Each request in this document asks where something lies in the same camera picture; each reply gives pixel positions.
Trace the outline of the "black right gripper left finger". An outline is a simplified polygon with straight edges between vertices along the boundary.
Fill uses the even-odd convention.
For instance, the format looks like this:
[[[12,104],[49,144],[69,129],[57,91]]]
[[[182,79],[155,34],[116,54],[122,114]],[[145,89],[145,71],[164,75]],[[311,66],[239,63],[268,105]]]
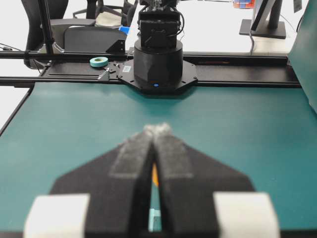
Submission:
[[[146,229],[154,156],[143,131],[58,177],[35,198],[26,238],[137,238]]]

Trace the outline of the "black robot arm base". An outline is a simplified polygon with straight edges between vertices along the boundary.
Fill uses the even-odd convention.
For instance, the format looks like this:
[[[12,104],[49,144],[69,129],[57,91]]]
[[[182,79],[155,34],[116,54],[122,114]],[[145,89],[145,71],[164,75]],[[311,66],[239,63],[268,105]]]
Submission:
[[[118,79],[141,92],[167,94],[198,81],[196,66],[183,59],[184,16],[176,0],[143,0],[133,59],[120,65]]]

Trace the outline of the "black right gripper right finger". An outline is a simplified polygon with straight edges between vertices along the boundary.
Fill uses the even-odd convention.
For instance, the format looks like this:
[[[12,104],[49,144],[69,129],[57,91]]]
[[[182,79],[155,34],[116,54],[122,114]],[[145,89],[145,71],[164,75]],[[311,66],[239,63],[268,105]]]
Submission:
[[[271,198],[244,173],[151,127],[163,232],[169,238],[278,238]]]

